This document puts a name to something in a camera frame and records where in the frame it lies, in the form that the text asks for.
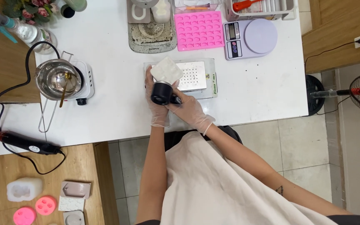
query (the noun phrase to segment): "black pants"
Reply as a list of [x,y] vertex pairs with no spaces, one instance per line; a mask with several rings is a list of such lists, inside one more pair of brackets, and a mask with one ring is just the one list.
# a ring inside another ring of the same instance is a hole
[[[242,144],[240,136],[238,136],[237,132],[233,130],[230,126],[219,126],[219,129]],[[173,132],[165,133],[165,151],[177,145],[181,141],[183,136],[191,131],[197,131],[197,130],[183,130],[183,131],[173,131]],[[210,141],[210,139],[207,136],[203,136],[203,138],[206,141]]]

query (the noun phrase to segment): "orange tool handle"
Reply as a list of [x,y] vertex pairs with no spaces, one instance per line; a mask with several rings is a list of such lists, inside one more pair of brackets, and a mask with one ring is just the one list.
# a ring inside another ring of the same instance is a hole
[[254,0],[254,1],[247,0],[247,1],[240,2],[240,3],[233,3],[233,10],[238,12],[244,8],[249,8],[253,3],[256,3],[259,1],[262,1],[262,0]]

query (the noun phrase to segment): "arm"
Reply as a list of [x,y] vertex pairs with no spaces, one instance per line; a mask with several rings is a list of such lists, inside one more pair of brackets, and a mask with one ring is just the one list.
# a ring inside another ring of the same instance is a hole
[[141,174],[136,223],[151,219],[160,220],[163,197],[167,188],[164,127],[169,126],[167,115],[169,110],[165,106],[153,103],[150,99],[154,85],[151,68],[148,66],[145,73],[145,98],[152,112],[152,127]]
[[264,185],[277,191],[288,201],[309,208],[324,216],[351,214],[290,182],[282,175],[278,174],[256,153],[228,136],[217,126],[211,125],[208,128],[206,135],[216,144],[226,158],[256,177]]
[[256,177],[264,185],[279,192],[288,201],[312,209],[322,215],[351,214],[278,174],[256,153],[215,126],[213,124],[214,119],[205,115],[201,105],[194,97],[187,96],[177,89],[174,89],[173,93],[180,97],[182,104],[179,106],[169,104],[168,108],[200,133],[206,134],[226,158]]
[[141,174],[136,224],[160,220],[163,197],[167,189],[164,128],[151,127],[143,173]]

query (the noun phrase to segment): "wrist tattoo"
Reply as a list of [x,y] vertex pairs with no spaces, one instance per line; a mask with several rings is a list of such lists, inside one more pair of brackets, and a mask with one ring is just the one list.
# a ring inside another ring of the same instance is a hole
[[281,196],[283,196],[283,186],[280,186],[276,189],[276,192],[279,193]]

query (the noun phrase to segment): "hand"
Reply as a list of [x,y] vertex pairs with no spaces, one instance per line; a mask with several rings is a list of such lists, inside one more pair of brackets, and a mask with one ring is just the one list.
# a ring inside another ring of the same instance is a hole
[[188,125],[205,135],[209,126],[215,121],[215,118],[205,115],[201,104],[193,96],[185,95],[178,89],[173,89],[173,94],[181,99],[182,104],[169,104],[166,107]]
[[151,126],[168,127],[170,124],[169,117],[167,115],[169,110],[165,106],[155,104],[151,101],[151,92],[152,92],[152,87],[154,85],[154,80],[152,79],[152,74],[151,74],[151,68],[152,66],[149,65],[145,72],[145,98],[147,99],[148,107],[153,113]]

